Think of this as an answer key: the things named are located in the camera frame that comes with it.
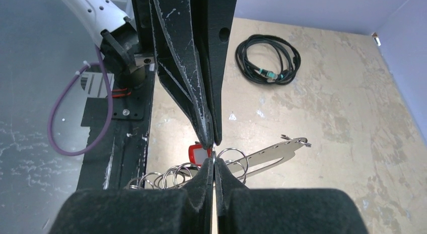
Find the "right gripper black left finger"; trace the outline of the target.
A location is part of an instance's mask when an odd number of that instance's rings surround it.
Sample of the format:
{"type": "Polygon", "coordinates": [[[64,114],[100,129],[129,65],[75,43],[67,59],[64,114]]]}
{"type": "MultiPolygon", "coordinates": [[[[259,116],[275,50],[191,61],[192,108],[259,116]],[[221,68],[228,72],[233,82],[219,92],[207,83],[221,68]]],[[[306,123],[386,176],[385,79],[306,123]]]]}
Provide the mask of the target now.
{"type": "Polygon", "coordinates": [[[80,190],[49,233],[210,233],[214,163],[180,189],[80,190]]]}

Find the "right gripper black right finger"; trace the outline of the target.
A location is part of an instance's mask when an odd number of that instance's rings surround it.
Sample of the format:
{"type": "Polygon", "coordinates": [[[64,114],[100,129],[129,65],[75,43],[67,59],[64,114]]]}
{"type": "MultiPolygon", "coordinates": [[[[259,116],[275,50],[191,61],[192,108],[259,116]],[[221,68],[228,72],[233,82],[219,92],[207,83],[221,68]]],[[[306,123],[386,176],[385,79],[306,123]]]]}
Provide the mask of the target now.
{"type": "Polygon", "coordinates": [[[343,191],[249,189],[215,162],[220,233],[368,233],[352,199],[343,191]]]}

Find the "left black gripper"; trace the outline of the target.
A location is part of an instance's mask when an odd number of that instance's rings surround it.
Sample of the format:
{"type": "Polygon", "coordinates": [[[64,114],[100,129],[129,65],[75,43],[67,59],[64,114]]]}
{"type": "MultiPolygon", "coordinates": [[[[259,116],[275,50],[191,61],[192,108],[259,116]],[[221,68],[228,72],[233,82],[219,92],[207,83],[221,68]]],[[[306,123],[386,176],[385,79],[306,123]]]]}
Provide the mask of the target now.
{"type": "Polygon", "coordinates": [[[136,62],[156,67],[156,60],[161,84],[205,149],[222,141],[222,86],[236,2],[131,0],[136,62]]]}

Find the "metal keyring plate with rings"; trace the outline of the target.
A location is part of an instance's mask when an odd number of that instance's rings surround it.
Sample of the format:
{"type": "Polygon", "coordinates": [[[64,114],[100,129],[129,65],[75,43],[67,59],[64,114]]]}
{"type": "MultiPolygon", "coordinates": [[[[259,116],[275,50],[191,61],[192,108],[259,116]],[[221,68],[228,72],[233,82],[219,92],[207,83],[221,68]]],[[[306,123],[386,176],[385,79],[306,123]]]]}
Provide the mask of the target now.
{"type": "MultiPolygon", "coordinates": [[[[254,153],[245,153],[235,147],[228,147],[220,152],[211,149],[214,160],[223,159],[230,172],[242,183],[246,183],[248,177],[257,175],[266,170],[281,165],[296,156],[296,151],[302,147],[312,147],[305,137],[291,138],[281,135],[282,142],[254,153]]],[[[149,172],[128,181],[125,190],[140,190],[145,186],[152,189],[178,189],[193,179],[201,166],[190,161],[168,168],[164,172],[149,172]]]]}

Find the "red-headed key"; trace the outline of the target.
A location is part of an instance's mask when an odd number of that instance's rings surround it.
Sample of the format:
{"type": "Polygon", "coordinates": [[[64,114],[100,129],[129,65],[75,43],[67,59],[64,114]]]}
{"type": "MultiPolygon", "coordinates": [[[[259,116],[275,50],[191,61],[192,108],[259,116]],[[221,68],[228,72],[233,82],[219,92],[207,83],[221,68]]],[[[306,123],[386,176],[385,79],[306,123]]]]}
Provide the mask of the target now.
{"type": "Polygon", "coordinates": [[[196,143],[188,148],[188,157],[189,161],[192,164],[201,166],[205,159],[211,156],[211,148],[204,149],[202,144],[196,143]]]}

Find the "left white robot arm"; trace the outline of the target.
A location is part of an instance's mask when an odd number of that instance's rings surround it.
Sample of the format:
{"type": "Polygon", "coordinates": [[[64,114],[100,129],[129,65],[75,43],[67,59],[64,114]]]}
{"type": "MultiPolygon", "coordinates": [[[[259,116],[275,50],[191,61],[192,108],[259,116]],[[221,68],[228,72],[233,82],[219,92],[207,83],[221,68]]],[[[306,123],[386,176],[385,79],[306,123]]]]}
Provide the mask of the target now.
{"type": "Polygon", "coordinates": [[[124,88],[139,88],[143,58],[193,126],[204,148],[223,139],[222,86],[237,0],[61,0],[104,55],[124,88]]]}

